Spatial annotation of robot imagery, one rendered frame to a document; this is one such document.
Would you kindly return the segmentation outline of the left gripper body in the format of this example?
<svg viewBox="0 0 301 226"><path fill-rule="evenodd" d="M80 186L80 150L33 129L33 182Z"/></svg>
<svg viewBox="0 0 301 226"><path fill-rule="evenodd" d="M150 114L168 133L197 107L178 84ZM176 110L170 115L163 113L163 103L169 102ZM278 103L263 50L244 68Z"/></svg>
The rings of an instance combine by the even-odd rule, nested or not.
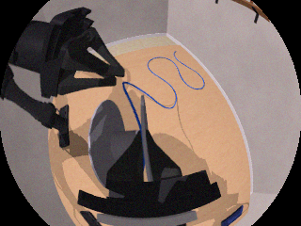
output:
<svg viewBox="0 0 301 226"><path fill-rule="evenodd" d="M57 97L65 72L61 68L64 56L69 46L94 23L86 18L90 12L91 9L81 7L57 14L51 24L34 21L19 38L16 66L40 74L41 97Z"/></svg>

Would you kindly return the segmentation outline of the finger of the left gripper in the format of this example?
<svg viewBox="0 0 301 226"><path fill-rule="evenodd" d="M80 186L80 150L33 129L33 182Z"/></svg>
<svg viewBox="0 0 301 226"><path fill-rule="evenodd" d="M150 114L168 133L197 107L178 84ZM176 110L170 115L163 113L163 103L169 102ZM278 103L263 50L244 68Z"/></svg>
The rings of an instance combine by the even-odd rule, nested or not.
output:
<svg viewBox="0 0 301 226"><path fill-rule="evenodd" d="M91 47L96 51L110 65L92 55L87 50L88 47ZM108 51L102 38L94 27L83 32L69 46L61 68L65 70L101 73L117 77L125 76L125 70Z"/></svg>
<svg viewBox="0 0 301 226"><path fill-rule="evenodd" d="M75 73L76 71L65 70L58 85L57 94L65 95L83 89L114 87L117 84L115 76L97 73L103 78L75 78Z"/></svg>

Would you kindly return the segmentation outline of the grey disc with black centre hole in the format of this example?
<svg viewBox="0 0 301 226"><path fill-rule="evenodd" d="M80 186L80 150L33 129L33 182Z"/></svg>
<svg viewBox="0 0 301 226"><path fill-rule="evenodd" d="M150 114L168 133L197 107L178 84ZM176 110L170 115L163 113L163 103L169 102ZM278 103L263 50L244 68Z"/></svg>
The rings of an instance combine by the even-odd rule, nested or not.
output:
<svg viewBox="0 0 301 226"><path fill-rule="evenodd" d="M151 164L146 139L148 128L145 97L141 95L141 131L145 167L148 182L151 179ZM147 121L147 125L146 125ZM135 139L139 130L125 131L123 119L118 106L112 100L104 100L98 104L93 112L88 128L88 155L93 172L103 187L106 184L107 172L117 162Z"/></svg>

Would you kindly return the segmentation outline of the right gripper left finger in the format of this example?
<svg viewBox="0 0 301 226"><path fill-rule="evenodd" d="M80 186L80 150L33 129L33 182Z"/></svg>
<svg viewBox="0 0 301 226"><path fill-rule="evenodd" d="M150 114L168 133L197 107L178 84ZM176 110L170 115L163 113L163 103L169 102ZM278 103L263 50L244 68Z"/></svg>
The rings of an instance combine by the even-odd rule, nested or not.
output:
<svg viewBox="0 0 301 226"><path fill-rule="evenodd" d="M138 173L136 172L137 163ZM144 182L143 145L140 130L130 147L107 172L106 180Z"/></svg>

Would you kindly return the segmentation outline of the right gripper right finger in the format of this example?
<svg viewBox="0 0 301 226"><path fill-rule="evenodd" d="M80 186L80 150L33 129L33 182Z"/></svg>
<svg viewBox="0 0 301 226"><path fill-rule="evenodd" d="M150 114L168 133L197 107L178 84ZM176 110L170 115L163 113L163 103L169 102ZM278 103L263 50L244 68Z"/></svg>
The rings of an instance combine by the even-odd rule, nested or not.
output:
<svg viewBox="0 0 301 226"><path fill-rule="evenodd" d="M181 168L154 142L149 130L146 139L153 181L182 177Z"/></svg>

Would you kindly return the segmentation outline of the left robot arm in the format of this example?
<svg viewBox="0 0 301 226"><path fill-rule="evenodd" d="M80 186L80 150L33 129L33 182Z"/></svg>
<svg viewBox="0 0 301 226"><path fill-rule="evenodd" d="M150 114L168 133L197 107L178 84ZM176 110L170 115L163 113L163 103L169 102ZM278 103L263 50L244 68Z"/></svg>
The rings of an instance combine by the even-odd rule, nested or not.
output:
<svg viewBox="0 0 301 226"><path fill-rule="evenodd" d="M16 66L16 61L18 59L18 53L15 52L16 45L8 61L8 64L14 66ZM59 147L64 148L69 146L69 106L64 105L60 108L59 115L56 114L54 104L50 102L48 102L48 104L46 102L43 103L42 101L35 100L27 95L17 86L14 79L12 78L13 76L14 74L12 69L9 67L9 65L7 65L2 83L0 98L4 100L4 98L7 97L7 99L10 99L10 101L14 101L16 105L27 111L30 115L34 116L35 120L41 122L43 126L46 125L48 128L50 127L49 129L59 129ZM5 96L3 96L3 94Z"/></svg>

